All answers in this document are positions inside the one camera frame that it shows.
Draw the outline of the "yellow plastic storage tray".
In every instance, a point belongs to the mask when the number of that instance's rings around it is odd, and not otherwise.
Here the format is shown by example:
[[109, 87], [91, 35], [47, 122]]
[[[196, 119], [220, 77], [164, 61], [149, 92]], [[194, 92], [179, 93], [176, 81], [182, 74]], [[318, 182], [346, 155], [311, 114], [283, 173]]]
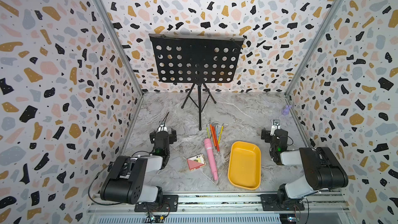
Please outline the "yellow plastic storage tray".
[[236, 141], [231, 147], [228, 179], [238, 188], [256, 190], [261, 184], [261, 150], [252, 143]]

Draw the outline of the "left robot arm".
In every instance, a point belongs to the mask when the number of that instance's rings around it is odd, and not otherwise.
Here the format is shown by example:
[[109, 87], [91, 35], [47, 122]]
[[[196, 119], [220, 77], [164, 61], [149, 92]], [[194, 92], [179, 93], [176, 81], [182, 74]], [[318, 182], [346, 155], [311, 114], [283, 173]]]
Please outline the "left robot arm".
[[145, 185], [145, 175], [166, 167], [170, 158], [170, 145], [176, 141], [177, 133], [174, 129], [168, 131], [165, 127], [160, 127], [150, 133], [150, 142], [154, 147], [148, 155], [119, 156], [101, 187], [100, 198], [125, 204], [162, 204], [162, 188]]

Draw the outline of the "red hex key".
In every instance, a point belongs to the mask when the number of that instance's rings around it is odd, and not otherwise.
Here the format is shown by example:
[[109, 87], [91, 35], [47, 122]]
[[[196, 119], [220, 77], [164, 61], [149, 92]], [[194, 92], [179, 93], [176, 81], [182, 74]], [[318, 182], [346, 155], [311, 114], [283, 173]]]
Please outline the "red hex key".
[[218, 144], [218, 139], [215, 138], [215, 140], [216, 140], [216, 145], [217, 145], [217, 152], [218, 152], [218, 154], [220, 154], [220, 148], [219, 148], [219, 144]]

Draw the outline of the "black perforated music stand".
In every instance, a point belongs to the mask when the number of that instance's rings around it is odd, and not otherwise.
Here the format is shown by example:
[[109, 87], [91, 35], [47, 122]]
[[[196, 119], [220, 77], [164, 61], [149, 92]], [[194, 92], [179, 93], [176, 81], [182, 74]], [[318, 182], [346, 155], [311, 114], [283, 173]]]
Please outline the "black perforated music stand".
[[243, 37], [171, 36], [150, 34], [159, 80], [170, 84], [191, 84], [186, 99], [193, 89], [198, 90], [194, 105], [201, 114], [207, 99], [214, 100], [208, 84], [231, 83], [245, 39]]

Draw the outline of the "red playing card box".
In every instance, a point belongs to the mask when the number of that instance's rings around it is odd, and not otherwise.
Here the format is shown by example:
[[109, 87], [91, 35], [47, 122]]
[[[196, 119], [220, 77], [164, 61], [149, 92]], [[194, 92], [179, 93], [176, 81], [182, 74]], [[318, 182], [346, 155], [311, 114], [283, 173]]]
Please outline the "red playing card box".
[[188, 168], [190, 171], [197, 170], [206, 165], [203, 154], [195, 155], [187, 159]]

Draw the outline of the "small purple rabbit figurine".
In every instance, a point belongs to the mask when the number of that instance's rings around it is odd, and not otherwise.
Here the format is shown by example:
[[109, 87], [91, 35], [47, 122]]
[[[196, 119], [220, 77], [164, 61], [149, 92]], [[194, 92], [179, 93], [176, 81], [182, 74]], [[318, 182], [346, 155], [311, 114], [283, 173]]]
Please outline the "small purple rabbit figurine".
[[289, 115], [291, 108], [292, 105], [285, 105], [285, 107], [282, 109], [282, 115], [284, 116]]

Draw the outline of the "green hex key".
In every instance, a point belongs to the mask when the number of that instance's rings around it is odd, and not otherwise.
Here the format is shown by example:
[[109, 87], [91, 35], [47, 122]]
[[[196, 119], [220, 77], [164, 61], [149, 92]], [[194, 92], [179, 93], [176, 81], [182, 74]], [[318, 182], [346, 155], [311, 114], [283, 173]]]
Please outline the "green hex key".
[[206, 131], [207, 131], [208, 139], [210, 139], [209, 124], [206, 125]]

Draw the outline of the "orange hex key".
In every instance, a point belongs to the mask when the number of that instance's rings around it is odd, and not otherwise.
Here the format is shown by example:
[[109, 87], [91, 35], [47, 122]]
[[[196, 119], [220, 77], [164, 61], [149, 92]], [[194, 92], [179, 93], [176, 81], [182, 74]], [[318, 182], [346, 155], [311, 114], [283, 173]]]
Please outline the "orange hex key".
[[216, 140], [215, 140], [215, 136], [214, 136], [214, 130], [213, 130], [213, 126], [211, 123], [211, 118], [209, 118], [209, 127], [210, 127], [210, 132], [211, 132], [211, 138], [214, 144], [214, 148], [217, 149], [217, 145], [216, 145]]

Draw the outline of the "yellow hex key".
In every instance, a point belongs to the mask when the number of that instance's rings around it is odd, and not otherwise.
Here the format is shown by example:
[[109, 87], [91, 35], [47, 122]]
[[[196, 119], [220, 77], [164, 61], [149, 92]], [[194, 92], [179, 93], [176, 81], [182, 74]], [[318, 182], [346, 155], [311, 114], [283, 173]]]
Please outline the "yellow hex key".
[[220, 144], [220, 142], [221, 142], [221, 136], [222, 136], [223, 130], [224, 130], [224, 128], [227, 127], [227, 126], [228, 126], [227, 123], [223, 123], [222, 125], [219, 126], [218, 144]]

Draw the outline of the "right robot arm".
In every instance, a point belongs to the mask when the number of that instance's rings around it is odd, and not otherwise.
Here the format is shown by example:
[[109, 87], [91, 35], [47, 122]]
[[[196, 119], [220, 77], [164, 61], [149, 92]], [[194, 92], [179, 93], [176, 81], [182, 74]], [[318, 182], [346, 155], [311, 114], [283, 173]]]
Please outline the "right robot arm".
[[304, 175], [280, 185], [275, 197], [263, 199], [263, 209], [303, 210], [302, 200], [322, 190], [344, 188], [348, 175], [328, 147], [302, 147], [288, 150], [288, 132], [263, 129], [261, 139], [270, 144], [269, 154], [279, 166], [302, 166]]

